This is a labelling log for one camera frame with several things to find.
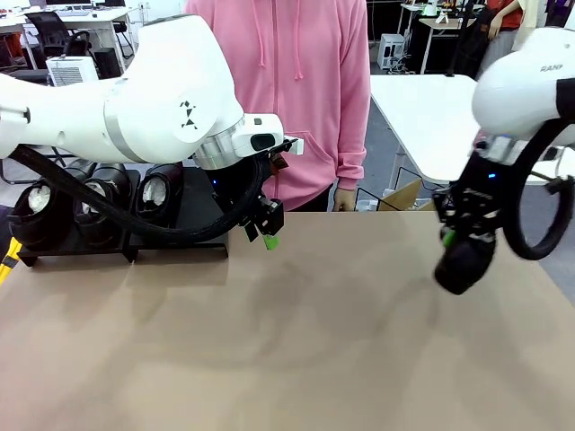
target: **pink hoodie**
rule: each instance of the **pink hoodie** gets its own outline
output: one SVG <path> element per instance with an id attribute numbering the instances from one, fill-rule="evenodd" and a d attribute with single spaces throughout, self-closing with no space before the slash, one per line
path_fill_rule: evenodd
<path id="1" fill-rule="evenodd" d="M 363 178 L 369 112 L 366 0 L 188 0 L 224 51 L 246 112 L 279 115 L 305 154 L 264 185 L 287 210 L 317 197 L 336 178 Z"/>

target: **floor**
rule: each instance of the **floor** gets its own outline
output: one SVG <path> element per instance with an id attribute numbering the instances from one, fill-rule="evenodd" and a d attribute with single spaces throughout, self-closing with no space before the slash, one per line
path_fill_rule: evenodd
<path id="1" fill-rule="evenodd" d="M 372 67 L 372 74 L 376 73 L 379 73 L 377 67 Z M 359 186 L 381 196 L 388 185 L 397 139 L 373 102 L 369 113 L 366 146 L 366 176 Z M 142 172 L 146 168 L 138 166 Z M 414 170 L 409 161 L 406 168 Z M 33 172 L 12 160 L 4 161 L 4 172 L 6 177 L 12 180 L 36 178 Z M 412 179 L 410 174 L 405 173 L 400 178 L 400 184 Z M 0 181 L 0 204 L 13 206 L 25 187 L 9 186 Z M 422 195 L 429 196 L 429 193 L 423 190 Z M 526 188 L 522 202 L 522 225 L 530 241 L 541 238 L 553 219 L 556 205 L 556 201 L 546 196 L 541 187 Z M 541 265 L 555 284 L 575 303 L 575 224 L 571 224 L 558 249 L 549 258 L 542 260 Z"/>

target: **person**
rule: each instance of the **person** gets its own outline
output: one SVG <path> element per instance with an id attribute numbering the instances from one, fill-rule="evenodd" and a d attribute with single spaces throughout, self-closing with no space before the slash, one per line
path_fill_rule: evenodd
<path id="1" fill-rule="evenodd" d="M 188 0 L 219 42 L 246 112 L 275 113 L 304 154 L 264 184 L 288 211 L 355 209 L 370 103 L 365 0 Z"/>
<path id="2" fill-rule="evenodd" d="M 496 14 L 491 20 L 488 33 L 490 44 L 479 66 L 478 78 L 489 66 L 511 53 L 523 20 L 519 0 L 487 0 L 487 7 Z"/>

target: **black shoe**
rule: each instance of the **black shoe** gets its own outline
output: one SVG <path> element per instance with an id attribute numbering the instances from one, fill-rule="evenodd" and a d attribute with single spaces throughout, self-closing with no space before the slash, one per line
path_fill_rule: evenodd
<path id="1" fill-rule="evenodd" d="M 70 163 L 66 171 L 84 181 L 90 178 L 95 166 L 96 163 L 78 159 Z M 72 224 L 72 207 L 70 195 L 40 179 L 18 198 L 13 212 L 8 216 L 10 232 L 29 250 L 47 250 L 67 234 Z"/>
<path id="2" fill-rule="evenodd" d="M 137 190 L 136 215 L 150 224 L 169 227 L 180 210 L 183 164 L 159 164 L 149 170 Z"/>
<path id="3" fill-rule="evenodd" d="M 84 184 L 105 196 L 115 207 L 128 209 L 132 185 L 123 164 L 98 164 Z M 117 224 L 78 200 L 74 204 L 74 219 L 80 234 L 93 247 L 106 247 L 121 235 Z"/>

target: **white air purifier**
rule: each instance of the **white air purifier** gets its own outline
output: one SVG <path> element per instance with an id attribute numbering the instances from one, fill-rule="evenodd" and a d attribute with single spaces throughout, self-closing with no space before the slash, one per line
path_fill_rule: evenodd
<path id="1" fill-rule="evenodd" d="M 380 69 L 390 69 L 397 60 L 403 57 L 405 40 L 401 34 L 382 34 L 379 44 L 377 63 Z"/>
<path id="2" fill-rule="evenodd" d="M 56 87 L 98 81 L 91 57 L 54 57 L 46 61 L 46 66 Z"/>

